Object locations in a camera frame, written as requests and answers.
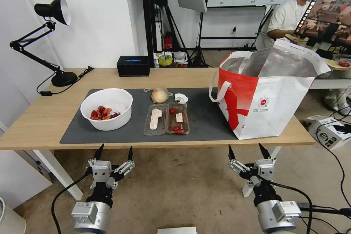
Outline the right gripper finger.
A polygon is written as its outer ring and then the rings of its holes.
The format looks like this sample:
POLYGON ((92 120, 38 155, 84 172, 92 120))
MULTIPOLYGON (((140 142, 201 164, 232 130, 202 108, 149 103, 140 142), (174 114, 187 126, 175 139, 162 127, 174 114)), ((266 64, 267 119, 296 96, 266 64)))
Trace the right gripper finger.
POLYGON ((274 167, 276 157, 271 155, 269 151, 261 144, 258 143, 263 159, 258 161, 259 167, 274 167))
POLYGON ((228 145, 228 166, 229 168, 234 171, 237 175, 245 180, 250 180, 251 178, 251 170, 245 164, 241 163, 240 161, 236 160, 234 152, 232 150, 231 145, 228 145))

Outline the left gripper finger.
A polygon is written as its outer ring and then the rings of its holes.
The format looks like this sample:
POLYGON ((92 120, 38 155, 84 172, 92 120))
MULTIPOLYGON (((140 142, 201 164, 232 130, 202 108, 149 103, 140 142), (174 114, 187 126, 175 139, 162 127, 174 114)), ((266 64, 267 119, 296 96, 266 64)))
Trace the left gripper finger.
POLYGON ((90 167, 93 167, 96 161, 100 160, 103 149, 104 149, 104 143, 95 151, 93 158, 88 160, 90 167))
POLYGON ((114 169, 115 181, 124 179, 125 176, 134 169, 134 167, 135 162, 133 161, 133 146, 131 146, 128 152, 127 161, 114 169))

